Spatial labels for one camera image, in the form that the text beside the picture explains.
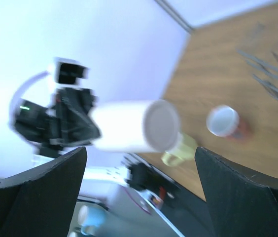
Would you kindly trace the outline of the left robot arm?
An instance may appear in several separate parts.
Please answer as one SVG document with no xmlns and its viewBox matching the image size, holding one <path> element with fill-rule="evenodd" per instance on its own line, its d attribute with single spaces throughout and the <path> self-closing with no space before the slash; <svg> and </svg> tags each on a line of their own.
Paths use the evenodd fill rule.
<svg viewBox="0 0 278 237">
<path fill-rule="evenodd" d="M 95 96 L 79 84 L 87 71 L 75 60 L 56 57 L 47 70 L 32 76 L 14 92 L 9 103 L 9 125 L 35 147 L 37 155 L 58 158 L 63 149 L 88 146 L 100 137 L 99 128 L 89 116 Z M 50 106 L 22 99 L 34 83 L 45 77 L 54 86 Z"/>
</svg>

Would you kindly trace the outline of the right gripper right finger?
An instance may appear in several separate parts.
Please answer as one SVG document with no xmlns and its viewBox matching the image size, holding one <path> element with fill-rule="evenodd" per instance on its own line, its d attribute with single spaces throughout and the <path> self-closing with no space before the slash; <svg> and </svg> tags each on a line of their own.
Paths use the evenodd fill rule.
<svg viewBox="0 0 278 237">
<path fill-rule="evenodd" d="M 278 237 L 278 178 L 198 147 L 195 162 L 218 237 Z"/>
</svg>

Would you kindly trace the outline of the beige plastic cup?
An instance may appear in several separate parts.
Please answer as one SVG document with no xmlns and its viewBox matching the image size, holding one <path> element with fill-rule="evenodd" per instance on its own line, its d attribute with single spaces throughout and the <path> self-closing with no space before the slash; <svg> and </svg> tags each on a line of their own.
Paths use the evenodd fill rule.
<svg viewBox="0 0 278 237">
<path fill-rule="evenodd" d="M 181 128 L 176 108 L 162 99 L 109 102 L 89 117 L 101 134 L 92 144 L 108 152 L 161 153 L 174 147 Z"/>
</svg>

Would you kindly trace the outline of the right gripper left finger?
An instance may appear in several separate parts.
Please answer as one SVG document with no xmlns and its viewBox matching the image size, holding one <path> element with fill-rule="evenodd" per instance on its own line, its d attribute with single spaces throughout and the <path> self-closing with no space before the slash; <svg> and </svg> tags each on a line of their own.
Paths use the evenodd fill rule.
<svg viewBox="0 0 278 237">
<path fill-rule="evenodd" d="M 0 180 L 0 237 L 67 236 L 86 162 L 80 147 Z"/>
</svg>

